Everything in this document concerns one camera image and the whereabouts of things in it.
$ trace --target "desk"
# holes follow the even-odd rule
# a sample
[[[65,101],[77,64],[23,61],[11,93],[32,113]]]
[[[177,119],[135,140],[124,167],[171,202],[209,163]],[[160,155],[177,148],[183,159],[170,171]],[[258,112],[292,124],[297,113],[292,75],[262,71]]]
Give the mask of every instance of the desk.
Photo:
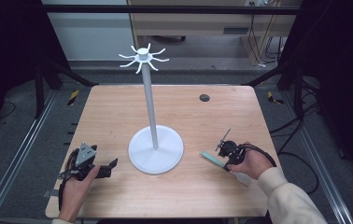
[[[226,140],[252,144],[279,162],[255,91],[248,86],[153,86],[157,124],[182,137],[179,164],[162,175],[138,171],[128,157],[136,132],[148,126],[144,87],[95,86],[87,100],[70,152],[81,142],[97,145],[95,164],[119,163],[112,176],[96,179],[80,210],[81,217],[255,217],[264,216],[267,197],[256,181],[249,187],[204,159],[206,151],[221,161],[215,147]],[[199,99],[210,97],[208,102]],[[57,181],[54,188],[59,188]],[[51,197],[48,217],[58,216],[58,198]]]

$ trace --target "round white base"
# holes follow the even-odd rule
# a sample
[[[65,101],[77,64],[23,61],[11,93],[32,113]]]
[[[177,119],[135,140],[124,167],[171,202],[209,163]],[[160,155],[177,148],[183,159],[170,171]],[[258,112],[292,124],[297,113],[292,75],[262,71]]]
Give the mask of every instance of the round white base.
[[[137,132],[130,142],[128,154],[140,171],[159,175],[173,169],[182,158],[183,142],[173,129],[156,125],[158,149],[153,148],[150,126]]]

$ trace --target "white stand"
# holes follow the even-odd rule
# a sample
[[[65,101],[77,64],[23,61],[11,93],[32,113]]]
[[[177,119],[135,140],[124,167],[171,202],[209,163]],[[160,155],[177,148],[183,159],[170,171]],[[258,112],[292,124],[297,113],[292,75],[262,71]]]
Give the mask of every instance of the white stand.
[[[160,52],[150,54],[150,44],[147,49],[135,50],[133,46],[131,48],[137,53],[135,56],[120,56],[123,58],[134,58],[134,60],[120,67],[127,67],[135,62],[139,62],[136,73],[138,74],[142,68],[150,126],[134,135],[130,142],[128,153],[131,162],[138,170],[150,175],[159,175],[173,169],[183,155],[182,138],[173,129],[156,125],[154,115],[149,65],[158,71],[150,61],[153,59],[159,62],[166,62],[168,59],[160,60],[153,58],[152,55],[160,54],[164,49]]]

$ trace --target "wall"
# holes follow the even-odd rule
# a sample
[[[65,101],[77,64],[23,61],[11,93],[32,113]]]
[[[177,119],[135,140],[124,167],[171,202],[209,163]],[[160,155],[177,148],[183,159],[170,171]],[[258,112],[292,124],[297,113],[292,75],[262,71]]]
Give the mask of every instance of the wall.
[[[125,0],[42,0],[43,4],[127,5]],[[71,61],[120,61],[132,55],[134,44],[130,17],[126,13],[49,13],[49,18]]]

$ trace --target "black curtain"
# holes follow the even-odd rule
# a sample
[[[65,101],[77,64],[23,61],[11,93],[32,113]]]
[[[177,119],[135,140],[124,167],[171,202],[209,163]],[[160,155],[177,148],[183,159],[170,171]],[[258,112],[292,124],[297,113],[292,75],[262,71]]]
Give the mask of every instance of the black curtain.
[[[325,9],[326,4],[317,7]],[[324,14],[298,16],[281,60],[295,60],[304,76],[319,80],[318,99],[324,116],[340,150],[353,160],[353,1],[334,0]],[[293,78],[293,72],[283,76]]]
[[[35,78],[38,63],[53,61],[69,68],[47,13],[19,10],[25,2],[42,4],[0,0],[0,109],[10,88]],[[44,70],[47,81],[59,81],[57,71]]]

